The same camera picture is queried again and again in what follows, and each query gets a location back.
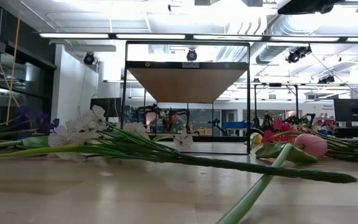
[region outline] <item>blue bin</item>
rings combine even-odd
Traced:
[[[223,129],[241,129],[247,128],[246,122],[225,122],[223,123]]]
[[[328,135],[327,130],[318,130],[317,132],[319,132],[320,134],[323,134],[323,135]]]

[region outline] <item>wooden panel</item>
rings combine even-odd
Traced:
[[[212,103],[245,70],[129,68],[157,102]]]

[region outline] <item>desk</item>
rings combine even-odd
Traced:
[[[358,137],[358,127],[336,128],[334,135],[337,138],[354,138],[354,137]]]

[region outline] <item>white flower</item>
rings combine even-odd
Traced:
[[[98,131],[104,131],[107,129],[107,126],[103,123],[106,119],[104,117],[104,113],[106,111],[97,105],[93,105],[92,110],[88,110],[82,116],[82,121],[84,123],[84,127],[89,129],[96,129]]]
[[[181,134],[177,134],[173,142],[175,142],[179,151],[188,151],[193,144],[193,137],[184,131]]]
[[[148,140],[150,140],[149,135],[146,133],[147,130],[145,129],[144,125],[142,123],[135,123],[136,127],[135,127],[135,132],[136,134],[142,136],[143,138],[146,138]]]
[[[55,146],[82,146],[86,142],[97,138],[96,130],[84,131],[81,127],[81,121],[69,120],[66,126],[60,125],[55,128],[55,132],[48,137],[48,144],[51,147]],[[75,162],[84,162],[86,157],[77,152],[61,152],[56,153],[59,158],[69,159]]]
[[[146,133],[146,129],[142,123],[126,123],[124,124],[124,131],[137,134],[150,140],[149,135]]]

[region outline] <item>sign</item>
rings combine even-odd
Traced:
[[[200,63],[198,62],[183,62],[181,64],[182,68],[199,68],[200,67]]]
[[[334,110],[334,105],[323,105],[323,110]]]

